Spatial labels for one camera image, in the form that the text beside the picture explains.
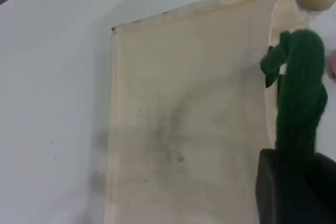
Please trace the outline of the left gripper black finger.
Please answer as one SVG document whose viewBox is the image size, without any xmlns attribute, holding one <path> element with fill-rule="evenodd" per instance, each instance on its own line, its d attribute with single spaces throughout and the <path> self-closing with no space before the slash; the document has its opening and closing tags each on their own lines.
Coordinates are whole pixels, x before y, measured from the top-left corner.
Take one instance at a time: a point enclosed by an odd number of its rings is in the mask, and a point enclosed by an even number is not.
<svg viewBox="0 0 336 224">
<path fill-rule="evenodd" d="M 260 223 L 288 223 L 285 174 L 288 159 L 272 149 L 259 154 L 255 196 Z"/>
<path fill-rule="evenodd" d="M 316 154 L 311 167 L 310 187 L 318 202 L 309 218 L 310 223 L 335 223 L 335 161 Z"/>
</svg>

